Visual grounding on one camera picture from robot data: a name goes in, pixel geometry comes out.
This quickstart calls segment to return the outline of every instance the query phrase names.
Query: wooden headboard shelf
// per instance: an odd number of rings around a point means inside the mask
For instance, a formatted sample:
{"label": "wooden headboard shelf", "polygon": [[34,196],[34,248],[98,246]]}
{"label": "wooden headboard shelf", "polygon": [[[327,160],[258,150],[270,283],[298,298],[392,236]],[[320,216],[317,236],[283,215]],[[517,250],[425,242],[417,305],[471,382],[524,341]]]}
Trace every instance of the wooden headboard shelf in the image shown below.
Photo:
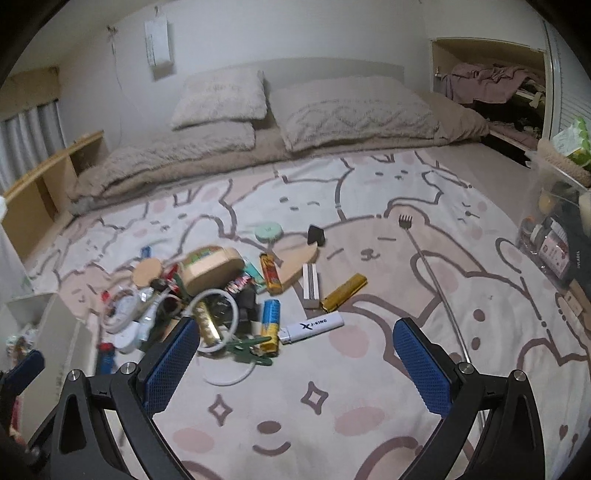
{"label": "wooden headboard shelf", "polygon": [[72,219],[66,191],[77,180],[77,156],[84,149],[100,149],[102,140],[102,131],[84,136],[41,162],[4,193],[8,211],[2,227],[23,262],[48,246]]}

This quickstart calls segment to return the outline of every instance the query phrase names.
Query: gold lighter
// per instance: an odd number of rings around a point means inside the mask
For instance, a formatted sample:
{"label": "gold lighter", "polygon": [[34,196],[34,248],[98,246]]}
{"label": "gold lighter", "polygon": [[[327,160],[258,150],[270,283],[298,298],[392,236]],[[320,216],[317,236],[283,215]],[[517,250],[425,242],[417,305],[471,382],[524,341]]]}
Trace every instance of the gold lighter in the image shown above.
{"label": "gold lighter", "polygon": [[199,325],[199,335],[206,346],[214,346],[222,341],[216,324],[213,321],[212,314],[203,300],[197,302],[193,309],[193,315]]}
{"label": "gold lighter", "polygon": [[326,313],[335,311],[367,284],[368,279],[362,274],[356,273],[322,300],[322,308]]}

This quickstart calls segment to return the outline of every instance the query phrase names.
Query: curtain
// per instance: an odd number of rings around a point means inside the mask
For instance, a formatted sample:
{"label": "curtain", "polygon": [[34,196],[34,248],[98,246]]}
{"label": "curtain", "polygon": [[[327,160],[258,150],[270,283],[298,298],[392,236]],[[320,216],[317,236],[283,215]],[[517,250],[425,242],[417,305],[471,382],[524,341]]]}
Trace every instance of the curtain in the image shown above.
{"label": "curtain", "polygon": [[63,148],[57,101],[0,122],[0,193]]}

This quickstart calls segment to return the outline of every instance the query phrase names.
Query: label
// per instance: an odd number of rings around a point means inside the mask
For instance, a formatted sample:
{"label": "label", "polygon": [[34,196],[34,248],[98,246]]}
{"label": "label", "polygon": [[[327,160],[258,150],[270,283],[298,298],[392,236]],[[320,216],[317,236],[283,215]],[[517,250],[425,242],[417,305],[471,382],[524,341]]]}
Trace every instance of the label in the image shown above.
{"label": "label", "polygon": [[568,247],[554,231],[550,231],[540,247],[540,258],[560,279],[569,267]]}

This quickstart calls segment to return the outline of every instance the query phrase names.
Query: bottle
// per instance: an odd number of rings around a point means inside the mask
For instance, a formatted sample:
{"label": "bottle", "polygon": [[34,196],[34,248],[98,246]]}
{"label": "bottle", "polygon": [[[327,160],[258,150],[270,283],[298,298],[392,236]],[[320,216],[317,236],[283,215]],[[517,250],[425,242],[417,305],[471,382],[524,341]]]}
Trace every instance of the bottle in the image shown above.
{"label": "bottle", "polygon": [[540,260],[559,280],[563,280],[569,270],[570,256],[566,233],[560,224],[550,219],[536,225],[530,241]]}

